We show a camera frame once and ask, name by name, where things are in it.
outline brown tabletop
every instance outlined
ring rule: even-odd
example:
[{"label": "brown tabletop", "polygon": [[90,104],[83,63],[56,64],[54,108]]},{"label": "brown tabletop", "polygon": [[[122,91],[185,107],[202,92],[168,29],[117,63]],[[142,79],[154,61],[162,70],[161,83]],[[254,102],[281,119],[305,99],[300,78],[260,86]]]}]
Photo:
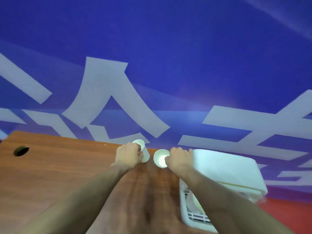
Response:
[{"label": "brown tabletop", "polygon": [[[21,145],[29,151],[15,157]],[[107,169],[119,145],[13,132],[0,144],[0,233],[17,233],[66,193]],[[179,180],[153,161],[139,164],[117,184],[89,234],[207,233],[180,217]]]}]

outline round black hole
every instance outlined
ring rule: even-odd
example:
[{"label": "round black hole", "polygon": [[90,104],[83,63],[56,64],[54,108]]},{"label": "round black hole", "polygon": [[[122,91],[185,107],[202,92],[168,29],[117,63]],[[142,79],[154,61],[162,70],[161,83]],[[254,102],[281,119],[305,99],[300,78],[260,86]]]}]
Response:
[{"label": "round black hole", "polygon": [[17,147],[13,154],[16,156],[16,157],[20,157],[22,155],[24,155],[25,153],[27,153],[29,150],[29,147],[27,146],[20,146],[20,147]]}]

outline person's right arm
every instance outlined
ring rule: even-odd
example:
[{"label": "person's right arm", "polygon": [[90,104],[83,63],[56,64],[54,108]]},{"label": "person's right arm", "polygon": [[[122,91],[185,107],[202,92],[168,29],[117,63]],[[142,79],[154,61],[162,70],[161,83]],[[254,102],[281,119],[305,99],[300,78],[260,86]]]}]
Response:
[{"label": "person's right arm", "polygon": [[294,234],[252,202],[193,168],[192,150],[172,148],[166,165],[198,199],[220,234]]}]

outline white container lid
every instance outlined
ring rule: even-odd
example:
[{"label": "white container lid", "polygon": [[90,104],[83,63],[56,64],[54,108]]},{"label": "white container lid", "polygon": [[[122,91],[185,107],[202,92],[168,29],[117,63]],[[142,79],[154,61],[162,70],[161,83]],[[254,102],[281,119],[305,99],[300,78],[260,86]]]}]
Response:
[{"label": "white container lid", "polygon": [[260,169],[252,158],[194,149],[193,167],[229,189],[259,196],[266,195],[268,192]]}]

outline person's left arm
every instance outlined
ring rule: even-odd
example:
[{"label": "person's left arm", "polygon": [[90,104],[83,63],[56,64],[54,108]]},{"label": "person's left arm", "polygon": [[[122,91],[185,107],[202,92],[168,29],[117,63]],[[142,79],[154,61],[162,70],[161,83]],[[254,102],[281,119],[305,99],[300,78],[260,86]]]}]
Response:
[{"label": "person's left arm", "polygon": [[127,143],[116,151],[115,163],[82,188],[50,206],[20,234],[84,234],[92,225],[121,177],[141,162],[140,146]]}]

